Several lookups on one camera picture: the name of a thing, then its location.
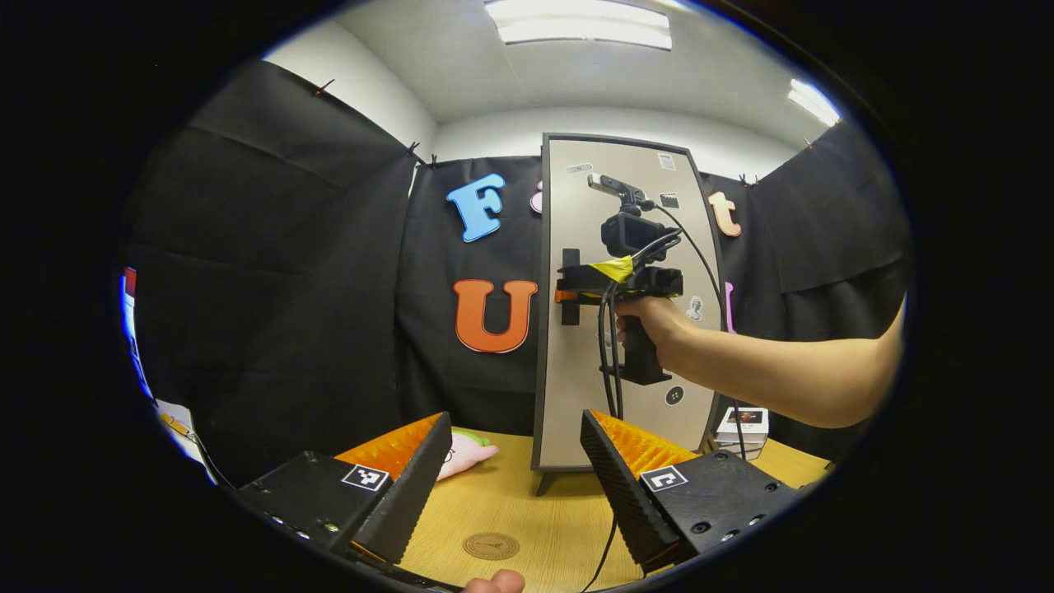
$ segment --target round emblem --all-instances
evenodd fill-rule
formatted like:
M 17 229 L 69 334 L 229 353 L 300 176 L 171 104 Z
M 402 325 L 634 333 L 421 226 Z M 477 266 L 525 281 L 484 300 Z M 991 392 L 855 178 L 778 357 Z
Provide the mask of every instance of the round emblem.
M 465 540 L 465 551 L 484 560 L 505 560 L 515 556 L 520 542 L 501 533 L 477 533 Z
M 677 386 L 666 392 L 666 406 L 677 406 L 684 399 L 684 388 Z

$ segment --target white wall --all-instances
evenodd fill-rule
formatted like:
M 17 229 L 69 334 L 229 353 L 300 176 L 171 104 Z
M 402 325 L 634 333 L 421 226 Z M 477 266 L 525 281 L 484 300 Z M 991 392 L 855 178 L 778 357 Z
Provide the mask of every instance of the white wall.
M 425 105 L 366 45 L 327 21 L 286 41 L 265 57 L 348 103 L 425 160 L 433 151 L 436 124 Z
M 754 181 L 798 153 L 779 140 L 700 117 L 636 108 L 551 107 L 511 111 L 441 125 L 440 160 L 542 154 L 543 132 L 623 136 L 684 146 L 700 172 Z

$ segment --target whiteboard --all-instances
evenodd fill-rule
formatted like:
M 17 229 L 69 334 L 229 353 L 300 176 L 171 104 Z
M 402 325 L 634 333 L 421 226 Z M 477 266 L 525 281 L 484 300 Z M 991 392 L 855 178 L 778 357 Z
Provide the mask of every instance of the whiteboard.
M 723 289 L 720 245 L 714 234 L 717 223 L 701 193 L 699 173 L 687 149 L 627 138 L 545 134 L 542 167 L 541 317 L 531 469 L 587 471 L 591 469 L 589 459 L 579 442 L 582 412 L 608 411 L 600 372 L 598 308 L 582 307 L 579 325 L 562 325 L 562 305 L 553 303 L 557 278 L 561 276 L 557 270 L 562 266 L 565 248 L 579 249 L 581 263 L 611 258 L 601 241 L 600 226 L 619 211 L 620 200 L 589 187 L 587 177 L 597 173 L 636 185 L 656 203 L 661 203 L 660 194 L 674 194 L 678 205 L 667 209 L 695 239 L 717 276 L 718 286 Z M 642 217 L 676 226 L 658 209 L 642 213 Z M 700 318 L 695 323 L 723 330 L 719 305 L 723 296 L 715 293 L 706 269 L 687 239 L 671 248 L 665 260 L 653 264 L 682 271 L 684 294 L 674 302 L 686 316 L 692 309 L 692 296 L 697 296 L 702 309 L 697 308 L 698 315 L 692 314 Z M 621 347 L 619 351 L 620 361 L 624 362 Z M 683 391 L 683 396 L 667 398 L 676 388 Z M 711 390 L 677 375 L 652 386 L 623 381 L 622 389 L 625 421 L 685 449 L 701 449 L 713 420 Z

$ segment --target human hand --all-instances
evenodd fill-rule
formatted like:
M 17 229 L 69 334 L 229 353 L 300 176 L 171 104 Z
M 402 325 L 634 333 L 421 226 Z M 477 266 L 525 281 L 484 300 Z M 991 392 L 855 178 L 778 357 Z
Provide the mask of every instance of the human hand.
M 626 340 L 625 318 L 629 316 L 639 318 L 641 325 L 644 327 L 644 332 L 656 345 L 659 364 L 667 371 L 677 373 L 676 354 L 679 349 L 676 347 L 676 342 L 697 330 L 684 316 L 684 312 L 669 299 L 660 299 L 658 296 L 641 296 L 640 299 L 616 303 L 614 313 L 619 315 L 618 339 L 620 343 Z
M 524 576 L 516 571 L 500 570 L 490 580 L 473 578 L 462 593 L 523 593 Z

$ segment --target cable wire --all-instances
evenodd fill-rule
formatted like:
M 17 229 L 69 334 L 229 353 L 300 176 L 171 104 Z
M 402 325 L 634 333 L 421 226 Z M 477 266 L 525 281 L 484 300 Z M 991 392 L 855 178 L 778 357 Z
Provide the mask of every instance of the cable wire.
M 622 410 L 622 377 L 619 375 L 619 327 L 616 323 L 614 317 L 614 289 L 616 283 L 611 282 L 611 286 L 607 290 L 607 315 L 608 324 L 610 325 L 610 336 L 611 336 L 611 368 L 613 369 L 614 375 L 614 401 L 618 402 L 619 407 L 617 410 L 616 418 L 623 420 L 623 410 Z
M 616 409 L 614 396 L 611 393 L 610 376 L 607 372 L 607 348 L 604 344 L 604 308 L 606 304 L 604 295 L 606 295 L 608 291 L 612 290 L 614 283 L 614 280 L 611 280 L 611 283 L 609 283 L 607 289 L 604 290 L 604 293 L 601 295 L 600 308 L 598 308 L 597 313 L 597 339 L 600 344 L 600 372 L 604 376 L 604 393 L 607 396 L 607 412 L 611 416 L 616 416 Z
M 666 249 L 674 246 L 678 242 L 681 242 L 681 239 L 678 235 L 680 235 L 683 232 L 684 229 L 674 230 L 672 232 L 666 233 L 660 236 L 659 238 L 652 240 L 651 242 L 645 244 L 644 246 L 640 248 L 637 251 L 637 253 L 633 253 L 631 256 L 633 263 L 636 264 L 638 261 L 640 261 L 640 259 L 650 256 L 651 253 L 649 251 L 656 251 L 656 252 L 665 251 Z
M 688 229 L 684 228 L 684 224 L 681 223 L 681 220 L 678 220 L 676 216 L 670 214 L 669 210 L 666 210 L 665 207 L 659 205 L 658 203 L 655 204 L 655 207 L 657 210 L 662 211 L 663 214 L 669 216 L 669 219 L 674 220 L 674 223 L 676 223 L 678 228 L 680 228 L 684 232 L 685 238 L 687 238 L 688 242 L 691 243 L 691 246 L 696 249 L 696 253 L 699 255 L 699 259 L 703 261 L 703 265 L 706 268 L 706 273 L 709 274 L 710 276 L 710 283 L 714 284 L 714 293 L 717 294 L 718 296 L 718 311 L 721 313 L 721 319 L 722 320 L 727 319 L 725 312 L 724 291 L 718 288 L 718 280 L 717 278 L 714 277 L 714 270 L 710 269 L 710 264 L 709 262 L 706 261 L 706 257 L 703 256 L 703 252 L 699 249 L 699 245 L 696 244 L 696 241 L 691 239 L 691 235 L 688 234 Z M 745 460 L 746 446 L 743 443 L 743 427 L 741 426 L 739 419 L 739 402 L 736 400 L 736 398 L 728 398 L 728 399 L 731 400 L 733 412 L 736 414 L 736 434 L 739 435 L 739 452 L 740 455 L 742 455 L 743 459 Z
M 228 488 L 231 490 L 238 490 L 234 488 L 234 485 L 232 485 L 231 481 L 227 479 L 227 476 L 219 471 L 219 468 L 216 467 L 216 462 L 212 460 L 212 456 L 209 455 L 209 450 L 204 449 L 204 443 L 201 442 L 201 437 L 197 433 L 194 433 L 193 442 L 198 446 L 198 449 L 201 450 L 201 458 L 207 462 L 208 469 L 212 470 L 213 473 L 219 476 L 219 479 L 223 480 L 223 483 L 227 485 Z
M 601 554 L 600 564 L 597 565 L 597 572 L 593 573 L 593 577 L 589 579 L 589 585 L 582 588 L 582 593 L 586 593 L 586 590 L 592 587 L 592 584 L 597 581 L 597 577 L 600 576 L 601 569 L 604 568 L 604 560 L 607 559 L 607 553 L 611 549 L 611 541 L 614 540 L 614 517 L 611 517 L 611 533 L 607 535 L 607 543 L 604 545 L 604 553 Z

